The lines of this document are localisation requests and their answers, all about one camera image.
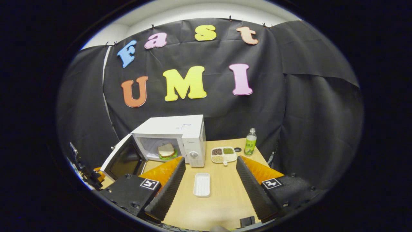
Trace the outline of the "white divided dish of grains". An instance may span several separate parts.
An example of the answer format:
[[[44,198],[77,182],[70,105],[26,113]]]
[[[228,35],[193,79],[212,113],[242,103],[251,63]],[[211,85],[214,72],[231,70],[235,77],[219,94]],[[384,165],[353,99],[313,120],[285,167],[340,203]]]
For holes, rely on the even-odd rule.
[[[225,167],[229,162],[237,160],[237,153],[233,147],[214,147],[211,149],[211,161],[213,163],[221,163]]]

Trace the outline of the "white microwave oven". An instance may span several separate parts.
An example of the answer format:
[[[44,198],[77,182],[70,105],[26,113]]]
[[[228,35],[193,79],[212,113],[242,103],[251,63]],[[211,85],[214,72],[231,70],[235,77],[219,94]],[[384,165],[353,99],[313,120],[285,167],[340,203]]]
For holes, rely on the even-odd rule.
[[[159,159],[157,147],[168,143],[177,149],[177,157],[183,157],[185,163],[191,167],[204,167],[206,134],[203,115],[146,120],[115,145],[101,171],[112,181],[127,173],[142,174],[145,162],[166,162]]]

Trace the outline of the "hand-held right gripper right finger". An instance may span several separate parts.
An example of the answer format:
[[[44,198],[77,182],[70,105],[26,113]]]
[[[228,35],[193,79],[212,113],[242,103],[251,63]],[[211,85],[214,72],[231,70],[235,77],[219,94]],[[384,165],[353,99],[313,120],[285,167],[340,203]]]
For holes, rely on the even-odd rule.
[[[262,223],[303,210],[324,193],[297,175],[283,175],[247,157],[237,158],[236,170]]]

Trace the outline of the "white rectangular tray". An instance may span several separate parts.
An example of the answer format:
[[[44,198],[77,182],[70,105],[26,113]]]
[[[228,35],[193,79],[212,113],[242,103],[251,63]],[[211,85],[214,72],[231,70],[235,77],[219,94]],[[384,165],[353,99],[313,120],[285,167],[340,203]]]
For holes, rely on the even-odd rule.
[[[194,178],[193,194],[196,197],[206,198],[210,196],[210,174],[197,173]]]

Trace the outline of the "black backdrop cloth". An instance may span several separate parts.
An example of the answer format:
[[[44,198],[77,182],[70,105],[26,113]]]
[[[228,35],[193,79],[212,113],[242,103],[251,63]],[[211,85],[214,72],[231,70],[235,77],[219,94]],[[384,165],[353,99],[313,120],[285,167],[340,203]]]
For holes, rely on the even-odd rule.
[[[310,24],[204,18],[79,51],[63,76],[56,127],[65,155],[72,142],[99,167],[147,119],[197,114],[207,140],[255,128],[262,156],[276,152],[276,170],[327,190],[356,153],[364,106],[351,66]]]

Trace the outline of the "row of black cloth clips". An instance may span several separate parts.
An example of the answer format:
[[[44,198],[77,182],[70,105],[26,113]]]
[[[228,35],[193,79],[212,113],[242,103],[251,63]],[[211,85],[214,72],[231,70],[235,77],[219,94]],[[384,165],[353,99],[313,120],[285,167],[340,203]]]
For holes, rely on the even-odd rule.
[[[262,15],[239,15],[239,14],[217,14],[213,15],[211,13],[190,13],[188,15],[179,15],[179,16],[166,16],[166,15],[155,15],[155,16],[146,16],[143,18],[138,18],[136,16],[123,16],[115,21],[109,23],[103,27],[97,36],[102,39],[103,45],[115,42],[120,42],[123,39],[140,33],[145,30],[152,30],[154,28],[159,28],[160,25],[179,22],[182,20],[191,20],[191,19],[203,19],[203,18],[218,18],[224,19],[227,21],[240,21],[240,22],[250,22],[260,25],[262,27],[271,28],[279,23],[284,22],[282,19],[277,17],[262,17]]]

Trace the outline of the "white bread slice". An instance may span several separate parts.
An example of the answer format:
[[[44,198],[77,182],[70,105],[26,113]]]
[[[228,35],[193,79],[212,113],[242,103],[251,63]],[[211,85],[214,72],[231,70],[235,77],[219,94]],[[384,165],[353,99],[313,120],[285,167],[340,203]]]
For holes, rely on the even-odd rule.
[[[159,157],[167,158],[172,157],[175,154],[175,149],[171,143],[168,143],[157,147],[157,152],[159,154]]]

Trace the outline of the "green drink bottle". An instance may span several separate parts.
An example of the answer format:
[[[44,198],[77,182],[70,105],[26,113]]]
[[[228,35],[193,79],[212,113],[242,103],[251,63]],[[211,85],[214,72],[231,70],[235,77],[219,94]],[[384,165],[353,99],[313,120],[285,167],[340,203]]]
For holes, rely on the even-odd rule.
[[[253,154],[254,149],[256,148],[256,141],[257,141],[256,129],[251,128],[249,130],[249,133],[246,135],[245,148],[243,150],[246,156],[251,156]]]

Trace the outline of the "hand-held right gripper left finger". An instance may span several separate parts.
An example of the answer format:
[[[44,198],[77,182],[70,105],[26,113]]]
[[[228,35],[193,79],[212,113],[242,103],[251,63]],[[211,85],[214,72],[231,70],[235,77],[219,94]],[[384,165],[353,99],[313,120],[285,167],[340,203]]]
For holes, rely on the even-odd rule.
[[[185,171],[185,159],[177,157],[141,175],[125,174],[100,194],[135,217],[160,223],[174,201]]]

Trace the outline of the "green lettuce leaf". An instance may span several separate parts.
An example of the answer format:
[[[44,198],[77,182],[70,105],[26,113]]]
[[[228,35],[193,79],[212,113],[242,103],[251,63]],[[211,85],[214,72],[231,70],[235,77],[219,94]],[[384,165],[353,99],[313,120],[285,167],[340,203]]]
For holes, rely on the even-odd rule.
[[[177,156],[178,156],[177,149],[175,149],[174,153],[171,156],[165,157],[165,156],[159,155],[159,159],[167,161],[167,160],[172,160],[172,159],[176,158]]]

